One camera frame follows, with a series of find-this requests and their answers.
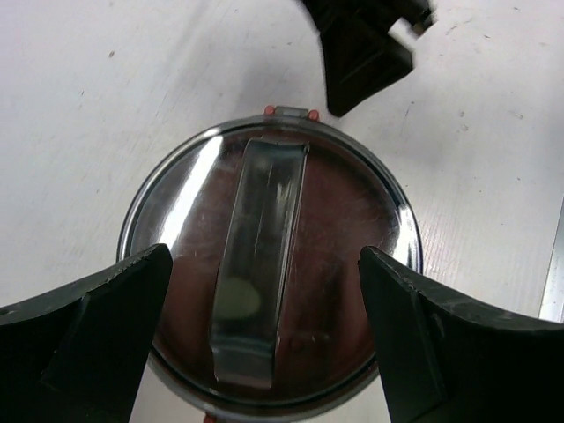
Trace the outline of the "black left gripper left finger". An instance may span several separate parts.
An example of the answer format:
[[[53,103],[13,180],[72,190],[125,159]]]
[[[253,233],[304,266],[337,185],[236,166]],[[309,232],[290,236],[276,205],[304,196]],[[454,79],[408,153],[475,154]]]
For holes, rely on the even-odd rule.
[[[172,272],[156,244],[1,309],[3,422],[127,422]]]

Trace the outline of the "grey lid with handle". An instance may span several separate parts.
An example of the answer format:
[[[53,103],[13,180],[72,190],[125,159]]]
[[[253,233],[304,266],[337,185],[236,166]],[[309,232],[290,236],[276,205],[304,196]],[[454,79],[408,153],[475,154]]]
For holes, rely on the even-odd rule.
[[[159,243],[168,247],[174,269],[174,245],[205,184],[223,161],[240,161],[211,309],[213,372],[223,389],[192,382],[160,352],[157,331],[166,300],[149,352],[150,366],[160,380],[210,421],[309,419],[354,397],[378,375],[367,319],[374,354],[347,381],[301,397],[270,400],[265,396],[274,380],[281,305],[292,265],[308,155],[314,149],[349,160],[373,184],[382,186],[396,214],[395,243],[391,248],[367,246],[421,271],[419,228],[399,182],[365,146],[321,123],[314,110],[269,106],[260,115],[223,122],[196,134],[152,170],[123,221],[118,260]]]

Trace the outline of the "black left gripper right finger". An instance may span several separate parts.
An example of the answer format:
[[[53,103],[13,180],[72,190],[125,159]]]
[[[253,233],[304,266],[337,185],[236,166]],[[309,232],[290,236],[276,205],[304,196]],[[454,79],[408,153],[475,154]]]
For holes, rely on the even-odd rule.
[[[478,301],[374,247],[359,271],[392,421],[562,421],[560,323]]]

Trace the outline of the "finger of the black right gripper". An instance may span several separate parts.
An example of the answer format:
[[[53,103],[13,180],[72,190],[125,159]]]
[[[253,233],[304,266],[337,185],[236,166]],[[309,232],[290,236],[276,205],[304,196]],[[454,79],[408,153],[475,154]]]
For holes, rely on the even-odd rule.
[[[342,117],[413,70],[412,52],[390,35],[400,19],[420,37],[434,24],[427,0],[303,0],[319,34],[329,112]]]

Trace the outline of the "dark red lid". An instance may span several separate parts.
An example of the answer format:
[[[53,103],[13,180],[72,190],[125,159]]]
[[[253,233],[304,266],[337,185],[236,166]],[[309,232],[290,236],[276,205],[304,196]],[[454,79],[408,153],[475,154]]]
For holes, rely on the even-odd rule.
[[[174,245],[174,269],[157,346],[183,376],[222,390],[213,372],[210,328],[219,263],[240,161],[211,174]],[[364,246],[391,248],[396,214],[381,185],[349,160],[311,150],[292,265],[278,327],[270,400],[301,397],[347,381],[372,358],[357,262]]]

